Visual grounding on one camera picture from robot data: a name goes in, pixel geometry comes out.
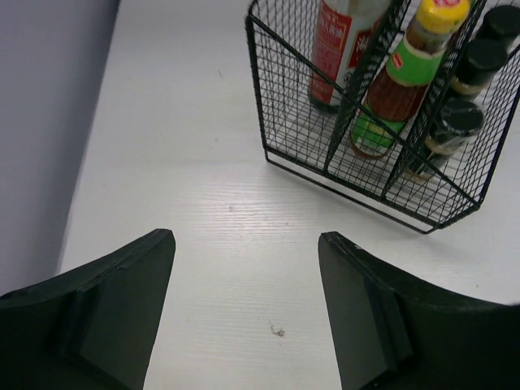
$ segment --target black bottle cap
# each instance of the black bottle cap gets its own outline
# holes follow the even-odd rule
[[[520,35],[520,8],[504,5],[496,6],[484,16],[476,37],[498,41],[508,49],[518,35]]]
[[[484,113],[473,102],[456,98],[449,99],[435,118],[433,138],[444,143],[454,137],[472,137],[484,125]]]
[[[485,85],[507,63],[504,46],[491,39],[475,39],[466,47],[455,76],[464,84]]]

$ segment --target spice rack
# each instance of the spice rack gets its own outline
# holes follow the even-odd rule
[[[371,81],[401,39],[418,1],[393,1],[344,90],[310,61],[318,1],[253,1],[246,32],[267,161],[418,232],[445,228],[478,210],[520,97],[517,42],[507,65],[476,101],[486,110],[486,123],[476,140],[441,169],[419,157],[435,171],[429,180],[408,175],[405,161],[411,155],[418,157],[417,148],[440,109],[448,80],[483,13],[501,3],[511,1],[475,2],[444,55],[420,111],[400,135],[370,117],[395,142],[384,158],[368,160],[354,153],[349,133],[355,116],[364,110],[362,102]],[[310,103],[308,88],[313,72],[343,94],[339,114],[323,112]]]

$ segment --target white surface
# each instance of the white surface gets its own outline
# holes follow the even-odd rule
[[[320,232],[459,293],[520,301],[518,122],[482,210],[420,236],[264,161],[245,12],[121,4],[62,271],[174,231],[146,389],[339,389]]]

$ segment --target sauce bottle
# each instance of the sauce bottle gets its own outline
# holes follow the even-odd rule
[[[322,0],[314,35],[313,64],[344,88],[391,1]],[[336,112],[341,95],[313,73],[309,99],[320,109]]]
[[[422,0],[402,41],[368,89],[365,107],[395,133],[414,116],[435,77],[449,38],[470,11],[468,0]],[[361,113],[350,134],[363,158],[382,158],[393,137]]]
[[[440,109],[418,155],[440,169],[458,150],[475,138],[484,125],[484,113],[474,104],[456,98],[449,99]],[[422,180],[435,172],[420,158],[411,156],[406,171]]]
[[[475,39],[470,42],[450,82],[446,98],[475,99],[507,59],[507,51],[498,41]]]

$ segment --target red label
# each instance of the red label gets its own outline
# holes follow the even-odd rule
[[[438,7],[455,7],[461,3],[461,0],[433,0]]]
[[[325,0],[322,0],[316,26],[312,62],[331,80],[336,80],[338,76],[351,24],[352,18],[335,12],[325,3]],[[314,73],[310,82],[310,92],[319,101],[329,103],[334,87],[320,75]]]
[[[403,58],[399,55],[399,53],[394,53],[392,56],[393,66],[396,67],[397,70],[401,69],[403,66]]]
[[[356,41],[353,46],[352,54],[350,55],[349,67],[356,67],[359,63],[359,60],[365,53],[366,47],[368,46],[368,41],[372,36],[372,29],[360,31],[357,33]]]

